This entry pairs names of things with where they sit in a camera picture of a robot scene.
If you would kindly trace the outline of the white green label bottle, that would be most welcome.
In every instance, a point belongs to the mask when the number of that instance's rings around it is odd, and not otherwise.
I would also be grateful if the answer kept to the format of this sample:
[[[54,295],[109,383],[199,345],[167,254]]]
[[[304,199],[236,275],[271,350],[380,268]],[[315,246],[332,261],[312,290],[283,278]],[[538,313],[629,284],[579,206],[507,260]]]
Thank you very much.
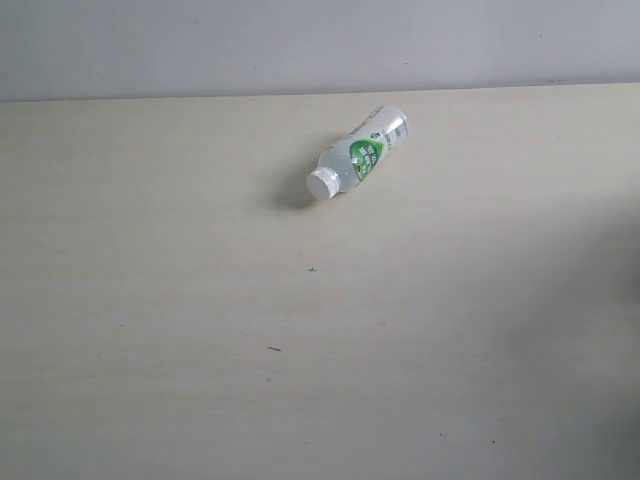
[[[353,190],[408,134],[409,124],[402,110],[377,107],[320,155],[316,168],[306,178],[307,189],[317,200]]]

